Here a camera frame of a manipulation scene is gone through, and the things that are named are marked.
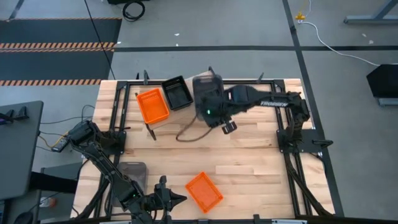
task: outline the floor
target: floor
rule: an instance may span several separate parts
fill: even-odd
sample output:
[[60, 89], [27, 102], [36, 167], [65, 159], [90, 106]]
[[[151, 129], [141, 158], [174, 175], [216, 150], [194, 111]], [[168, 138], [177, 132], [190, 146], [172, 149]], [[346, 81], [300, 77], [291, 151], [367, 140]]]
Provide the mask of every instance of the floor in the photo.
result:
[[[119, 17], [121, 6], [87, 0], [93, 17]], [[7, 19], [18, 0], [0, 2]], [[313, 0], [307, 21], [332, 46], [398, 45], [397, 26], [348, 26], [346, 15], [371, 14], [382, 1]], [[284, 5], [279, 0], [151, 0], [136, 22], [123, 21], [118, 47], [265, 45], [293, 46]], [[289, 0], [293, 16], [302, 0]], [[391, 14], [398, 14], [398, 7]], [[17, 18], [88, 17], [83, 0], [24, 0]], [[301, 46], [319, 46], [315, 29], [297, 25]], [[398, 52], [345, 52], [375, 63], [398, 62]], [[398, 220], [396, 135], [398, 108], [377, 105], [366, 81], [375, 69], [362, 61], [330, 51], [304, 51], [315, 101], [326, 138], [335, 143], [330, 157], [347, 217]], [[184, 52], [116, 52], [112, 68], [117, 79], [134, 79], [146, 69], [151, 78], [189, 77], [211, 65], [224, 78], [302, 78], [293, 50], [207, 50]], [[83, 105], [94, 105], [98, 86], [2, 86], [0, 105], [42, 100], [42, 121], [81, 116]], [[85, 116], [92, 114], [85, 110]], [[79, 119], [42, 125], [45, 132], [64, 133]], [[56, 136], [46, 136], [50, 142]], [[79, 161], [69, 150], [61, 154], [37, 150], [34, 169]]]

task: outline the black table leg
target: black table leg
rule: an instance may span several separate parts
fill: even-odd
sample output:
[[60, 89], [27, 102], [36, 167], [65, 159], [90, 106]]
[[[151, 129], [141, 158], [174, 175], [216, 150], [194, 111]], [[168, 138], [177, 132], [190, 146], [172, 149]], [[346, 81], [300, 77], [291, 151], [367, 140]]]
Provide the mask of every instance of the black table leg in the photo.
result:
[[74, 194], [77, 188], [77, 180], [32, 172], [29, 188]]

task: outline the black mat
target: black mat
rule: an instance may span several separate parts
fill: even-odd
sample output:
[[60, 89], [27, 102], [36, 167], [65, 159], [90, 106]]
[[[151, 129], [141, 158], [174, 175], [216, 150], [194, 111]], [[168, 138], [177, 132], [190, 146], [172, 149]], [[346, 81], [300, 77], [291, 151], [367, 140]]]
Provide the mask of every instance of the black mat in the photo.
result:
[[[102, 42], [117, 42], [121, 19], [94, 19]], [[0, 43], [98, 42], [90, 19], [0, 21]]]
[[[112, 60], [113, 52], [107, 51], [107, 54]], [[0, 53], [0, 68], [0, 80], [103, 80], [108, 79], [109, 74], [109, 65], [101, 49], [94, 52]]]

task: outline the wooden table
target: wooden table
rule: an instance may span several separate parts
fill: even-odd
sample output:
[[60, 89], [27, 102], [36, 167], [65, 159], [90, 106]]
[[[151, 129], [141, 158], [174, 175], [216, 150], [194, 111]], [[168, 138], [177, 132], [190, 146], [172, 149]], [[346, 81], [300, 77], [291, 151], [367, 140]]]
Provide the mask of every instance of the wooden table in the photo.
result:
[[[302, 92], [300, 79], [285, 79], [287, 91]], [[103, 131], [109, 128], [117, 81], [102, 81], [95, 106], [93, 121]], [[148, 168], [147, 194], [153, 192], [159, 177], [167, 176], [167, 187], [188, 199], [171, 212], [174, 220], [293, 218], [292, 201], [283, 155], [279, 152], [275, 131], [277, 119], [274, 108], [257, 107], [233, 117], [238, 129], [223, 134], [214, 129], [197, 142], [177, 142], [175, 135], [194, 114], [181, 113], [178, 119], [154, 130], [157, 140], [150, 136], [141, 116], [135, 93], [142, 93], [159, 86], [132, 86], [126, 116], [126, 150], [120, 162], [145, 162]], [[270, 91], [270, 85], [255, 85], [259, 90]], [[121, 93], [116, 124], [119, 124], [124, 93]], [[284, 125], [286, 117], [283, 112]], [[311, 128], [306, 122], [304, 128]], [[204, 122], [196, 121], [181, 139], [202, 135], [208, 130]], [[301, 154], [308, 188], [318, 201], [331, 213], [334, 212], [323, 164], [309, 154]], [[205, 171], [224, 195], [223, 201], [204, 214], [185, 189], [185, 184], [201, 171]], [[81, 171], [74, 207], [80, 212], [94, 196], [100, 180], [100, 172], [88, 162]], [[305, 213], [300, 189], [296, 186], [300, 211]], [[113, 213], [122, 212], [113, 208]], [[128, 220], [130, 217], [113, 217]]]

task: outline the black metal frame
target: black metal frame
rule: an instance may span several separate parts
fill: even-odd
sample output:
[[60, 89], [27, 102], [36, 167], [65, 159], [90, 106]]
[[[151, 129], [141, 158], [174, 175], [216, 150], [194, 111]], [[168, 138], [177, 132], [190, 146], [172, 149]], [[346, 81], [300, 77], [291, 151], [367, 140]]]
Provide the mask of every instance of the black metal frame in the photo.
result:
[[[115, 91], [115, 97], [114, 97], [114, 103], [113, 103], [113, 110], [112, 110], [112, 115], [111, 115], [111, 122], [109, 125], [110, 129], [115, 129], [115, 128], [119, 128], [119, 130], [123, 130], [125, 127], [125, 121], [126, 121], [126, 112], [127, 112], [127, 107], [128, 107], [128, 101], [129, 101], [129, 93], [130, 93], [130, 87], [132, 86], [137, 86], [137, 85], [149, 85], [149, 86], [157, 86], [160, 85], [162, 83], [162, 80], [150, 80], [146, 71], [144, 71], [144, 80], [139, 80], [139, 74], [137, 74], [136, 80], [133, 81], [118, 81], [118, 84], [116, 85], [116, 91]], [[237, 85], [237, 84], [244, 84], [244, 85], [270, 85], [271, 86], [271, 91], [277, 91], [277, 88], [282, 91], [285, 92], [285, 84], [284, 84], [284, 80], [261, 80], [258, 79], [253, 79], [253, 80], [224, 80], [224, 84], [225, 85]], [[123, 108], [122, 108], [122, 114], [121, 114], [121, 122], [119, 127], [115, 127], [115, 122], [116, 122], [116, 117], [117, 117], [117, 113], [118, 113], [118, 104], [119, 104], [119, 99], [120, 99], [120, 94], [121, 94], [121, 90], [125, 89], [124, 92], [124, 99], [123, 99]], [[282, 122], [282, 113], [280, 112], [280, 108], [275, 108], [275, 113], [277, 116], [277, 122], [278, 122], [278, 131], [283, 131], [284, 130], [284, 125]], [[153, 130], [151, 130], [149, 128], [148, 125], [146, 125], [148, 132], [150, 132], [152, 138], [154, 140], [156, 140], [156, 136], [155, 133], [153, 132]], [[323, 147], [322, 153], [324, 153], [325, 151], [327, 151], [326, 147]], [[284, 160], [285, 160], [285, 165], [286, 165], [286, 169], [288, 171], [289, 166], [291, 166], [292, 162], [290, 160], [290, 153], [291, 152], [283, 152], [284, 155]], [[305, 176], [303, 173], [303, 167], [302, 167], [302, 163], [301, 163], [301, 158], [300, 158], [300, 153], [299, 151], [296, 151], [295, 153], [293, 153], [294, 159], [295, 159], [295, 163], [296, 163], [296, 168], [297, 168], [297, 174], [300, 177], [301, 180], [301, 184], [303, 186], [305, 185]], [[115, 155], [114, 158], [114, 164], [118, 165], [119, 164], [119, 159], [120, 159], [120, 155]], [[328, 156], [324, 156], [323, 157], [323, 162], [324, 161], [330, 161], [330, 158]], [[295, 181], [294, 178], [288, 173], [288, 181], [289, 181], [289, 189], [290, 189], [290, 196], [292, 198], [292, 205], [293, 205], [293, 210], [294, 210], [294, 214], [295, 217], [298, 217], [301, 215], [300, 213], [300, 207], [299, 207], [299, 201], [297, 198], [297, 191], [295, 188]], [[334, 197], [336, 195], [335, 194], [331, 194], [332, 200], [335, 200]], [[307, 198], [307, 196], [303, 193], [303, 198], [304, 198], [304, 205], [305, 205], [305, 214], [306, 215], [312, 215], [312, 208], [310, 205], [310, 201]], [[96, 207], [96, 212], [95, 213], [95, 217], [99, 217], [100, 214], [100, 209], [101, 209], [101, 201], [98, 203], [99, 206]], [[107, 213], [111, 214], [112, 211], [112, 205], [111, 205], [111, 200], [108, 201], [108, 210]], [[259, 223], [259, 222], [266, 222], [269, 223], [270, 220], [262, 220], [259, 218], [254, 218], [254, 219], [246, 219], [246, 220], [212, 220], [211, 222], [237, 222], [237, 223]], [[198, 222], [198, 220], [176, 220], [176, 222], [181, 222], [181, 223], [192, 223], [192, 222]]]

